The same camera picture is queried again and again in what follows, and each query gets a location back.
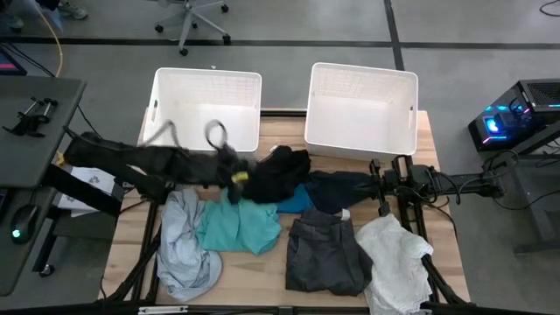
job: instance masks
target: clothing pile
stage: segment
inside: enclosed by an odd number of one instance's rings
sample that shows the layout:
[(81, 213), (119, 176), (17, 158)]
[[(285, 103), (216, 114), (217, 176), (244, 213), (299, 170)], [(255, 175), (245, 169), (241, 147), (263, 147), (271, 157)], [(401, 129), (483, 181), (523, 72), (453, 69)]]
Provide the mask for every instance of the clothing pile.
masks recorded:
[(420, 261), (431, 254), (430, 245), (392, 214), (354, 237), (347, 208), (372, 197), (371, 176), (310, 170), (306, 150), (278, 146), (249, 172), (237, 205), (227, 189), (220, 203), (200, 201), (192, 188), (171, 193), (157, 255), (157, 275), (169, 294), (185, 302), (208, 291), (221, 273), (217, 251), (265, 253), (282, 231), (278, 215), (301, 214), (289, 233), (287, 290), (344, 296), (365, 291), (372, 314), (418, 311), (431, 294)]

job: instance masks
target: teal shirt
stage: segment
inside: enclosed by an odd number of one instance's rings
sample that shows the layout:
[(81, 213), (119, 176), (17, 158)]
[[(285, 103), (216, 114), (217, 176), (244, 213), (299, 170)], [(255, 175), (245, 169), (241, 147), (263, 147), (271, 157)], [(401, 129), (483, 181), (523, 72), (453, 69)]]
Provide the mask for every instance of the teal shirt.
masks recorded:
[(274, 247), (281, 231), (276, 205), (257, 205), (241, 199), (233, 206), (228, 190), (224, 189), (221, 203), (206, 203), (196, 236), (203, 249), (250, 251), (259, 255)]

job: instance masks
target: person's foot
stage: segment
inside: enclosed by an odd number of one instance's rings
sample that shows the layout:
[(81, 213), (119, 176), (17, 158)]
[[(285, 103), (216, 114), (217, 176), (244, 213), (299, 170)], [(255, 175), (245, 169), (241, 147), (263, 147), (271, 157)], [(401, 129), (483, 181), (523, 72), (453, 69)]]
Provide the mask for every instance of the person's foot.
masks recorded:
[(84, 19), (88, 16), (88, 12), (79, 8), (68, 1), (61, 1), (59, 4), (59, 12), (63, 17), (72, 17), (75, 19)]
[(8, 25), (13, 32), (21, 32), (24, 28), (24, 21), (10, 13), (0, 13), (0, 23)]

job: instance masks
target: white storage bin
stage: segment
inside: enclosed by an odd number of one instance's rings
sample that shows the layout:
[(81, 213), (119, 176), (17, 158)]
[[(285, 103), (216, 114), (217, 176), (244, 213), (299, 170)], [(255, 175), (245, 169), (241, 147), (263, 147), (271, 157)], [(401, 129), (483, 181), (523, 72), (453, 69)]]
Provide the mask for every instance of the white storage bin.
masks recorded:
[[(258, 73), (160, 68), (151, 90), (143, 140), (171, 120), (182, 147), (214, 151), (204, 131), (209, 121), (217, 119), (226, 127), (228, 144), (242, 155), (251, 155), (259, 145), (261, 85)], [(221, 129), (214, 128), (210, 138), (219, 144)], [(175, 144), (168, 131), (152, 145)]]
[(314, 155), (391, 159), (417, 150), (418, 78), (414, 73), (316, 63), (305, 121)]

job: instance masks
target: computer mouse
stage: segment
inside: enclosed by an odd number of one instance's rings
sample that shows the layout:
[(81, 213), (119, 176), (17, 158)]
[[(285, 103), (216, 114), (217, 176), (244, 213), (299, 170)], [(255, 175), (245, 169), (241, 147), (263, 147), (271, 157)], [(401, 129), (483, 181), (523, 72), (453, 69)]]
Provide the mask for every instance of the computer mouse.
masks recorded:
[(37, 220), (38, 212), (38, 206), (25, 205), (14, 213), (10, 222), (12, 242), (25, 244), (32, 238), (33, 232), (35, 232), (35, 221)]

